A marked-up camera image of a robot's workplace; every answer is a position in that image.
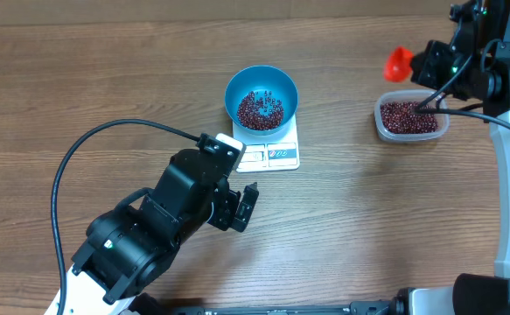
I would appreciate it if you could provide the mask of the orange measuring scoop blue handle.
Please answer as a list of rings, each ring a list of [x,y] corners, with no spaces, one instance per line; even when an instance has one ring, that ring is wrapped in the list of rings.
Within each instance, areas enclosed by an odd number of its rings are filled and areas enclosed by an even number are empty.
[[[411,60],[414,54],[407,48],[398,46],[389,55],[383,68],[383,77],[390,82],[403,82],[411,74]]]

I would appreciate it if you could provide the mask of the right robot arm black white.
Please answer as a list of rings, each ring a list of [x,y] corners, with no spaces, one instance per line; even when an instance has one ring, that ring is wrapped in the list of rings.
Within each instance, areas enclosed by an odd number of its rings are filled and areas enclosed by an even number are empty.
[[[416,112],[489,126],[500,183],[500,240],[492,276],[461,274],[449,287],[410,289],[400,314],[510,314],[510,1],[453,4],[451,42],[431,40],[410,62],[412,82],[434,89]]]

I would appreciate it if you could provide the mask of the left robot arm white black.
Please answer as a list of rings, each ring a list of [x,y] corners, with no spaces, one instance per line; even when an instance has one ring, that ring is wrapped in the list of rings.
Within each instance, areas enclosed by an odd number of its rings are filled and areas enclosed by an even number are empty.
[[[155,188],[141,188],[88,226],[70,269],[61,267],[57,312],[66,310],[68,277],[86,275],[107,306],[138,295],[171,266],[203,224],[243,232],[258,198],[256,184],[230,190],[244,151],[227,144],[184,149],[171,157]]]

